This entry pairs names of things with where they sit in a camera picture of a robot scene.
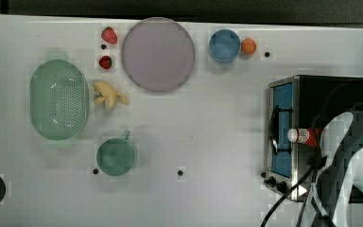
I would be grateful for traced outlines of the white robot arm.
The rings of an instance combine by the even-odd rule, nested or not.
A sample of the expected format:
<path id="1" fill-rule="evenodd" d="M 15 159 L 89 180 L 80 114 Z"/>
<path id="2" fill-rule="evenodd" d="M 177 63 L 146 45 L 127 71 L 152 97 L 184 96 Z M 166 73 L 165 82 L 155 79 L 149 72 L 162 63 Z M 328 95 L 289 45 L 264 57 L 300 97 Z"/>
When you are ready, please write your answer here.
<path id="1" fill-rule="evenodd" d="M 351 227 L 352 188 L 363 193 L 363 112 L 346 112 L 321 133 L 324 166 L 306 200 L 301 227 Z"/>

